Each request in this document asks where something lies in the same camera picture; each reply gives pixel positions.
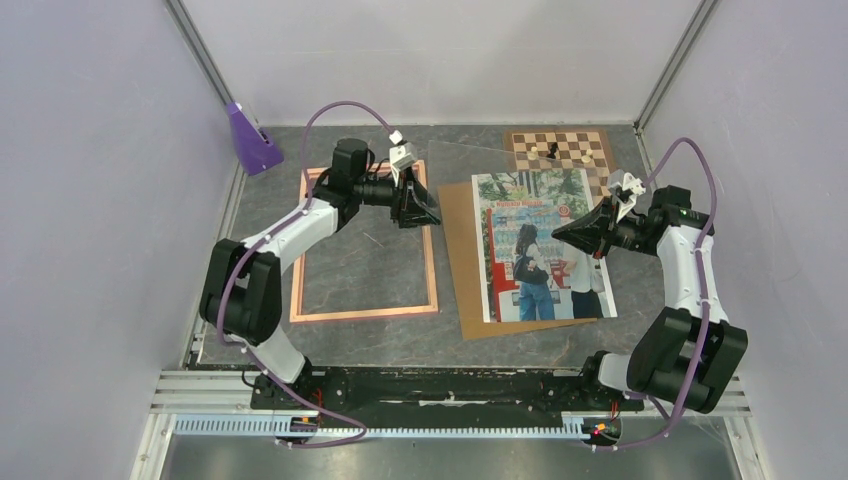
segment person in white shirt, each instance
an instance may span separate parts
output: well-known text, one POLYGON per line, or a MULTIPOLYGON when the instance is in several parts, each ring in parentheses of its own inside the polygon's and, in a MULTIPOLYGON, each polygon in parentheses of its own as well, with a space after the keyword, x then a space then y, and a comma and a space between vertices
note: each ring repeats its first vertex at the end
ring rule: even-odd
POLYGON ((571 284, 571 305, 574 318, 601 318, 599 292, 604 291, 601 264, 598 260, 581 252, 567 243, 563 243, 563 259, 567 262, 565 273, 571 284))
POLYGON ((554 300, 548 287, 553 282, 551 265, 536 245, 537 235, 536 226, 525 223, 518 231, 515 243, 515 265, 522 264, 519 262, 521 257, 528 257, 528 261, 523 263, 526 265, 526 275, 516 273, 516 276, 525 278, 525 281, 518 281, 518 318, 522 322, 554 319, 554 300))

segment purple plastic holder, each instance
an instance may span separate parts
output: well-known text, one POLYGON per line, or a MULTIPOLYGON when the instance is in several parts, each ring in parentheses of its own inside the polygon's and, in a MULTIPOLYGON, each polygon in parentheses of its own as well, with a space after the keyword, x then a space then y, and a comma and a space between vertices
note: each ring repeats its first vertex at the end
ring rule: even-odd
POLYGON ((255 128, 241 111, 241 105, 227 105, 233 144, 241 166, 248 175, 256 175, 283 163, 283 153, 274 145, 274 140, 261 128, 255 128))

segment poster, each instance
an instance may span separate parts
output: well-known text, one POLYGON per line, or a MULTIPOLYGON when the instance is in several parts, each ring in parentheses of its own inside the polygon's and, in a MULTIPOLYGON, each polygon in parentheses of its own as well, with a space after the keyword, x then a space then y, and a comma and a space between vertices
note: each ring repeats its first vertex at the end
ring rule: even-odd
POLYGON ((481 174, 472 186, 485 321, 617 316, 605 260, 551 237, 589 213, 585 170, 481 174))

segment gray wall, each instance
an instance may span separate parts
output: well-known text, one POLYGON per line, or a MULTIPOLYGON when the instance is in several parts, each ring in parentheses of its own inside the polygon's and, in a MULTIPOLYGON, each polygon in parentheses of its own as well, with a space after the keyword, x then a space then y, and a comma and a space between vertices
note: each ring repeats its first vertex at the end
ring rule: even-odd
MULTIPOLYGON (((647 129, 654 160, 689 135, 719 178, 717 288, 749 332, 742 378, 777 479, 848 465, 846 20, 845 2, 721 2, 647 129)), ((706 208, 695 161, 661 179, 706 208)))
POLYGON ((244 107, 303 125, 634 120, 698 0, 185 3, 244 107))
POLYGON ((216 101, 161 1, 5 2, 4 479, 129 475, 234 172, 216 101))

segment chessboard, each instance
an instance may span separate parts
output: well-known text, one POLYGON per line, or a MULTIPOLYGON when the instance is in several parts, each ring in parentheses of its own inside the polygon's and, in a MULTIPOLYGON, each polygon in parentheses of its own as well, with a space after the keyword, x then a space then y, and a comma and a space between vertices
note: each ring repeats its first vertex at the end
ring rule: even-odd
POLYGON ((589 178, 595 205, 609 195, 607 178, 616 166, 603 129, 548 127, 508 131, 504 134, 504 150, 515 152, 509 165, 511 170, 582 168, 589 178))

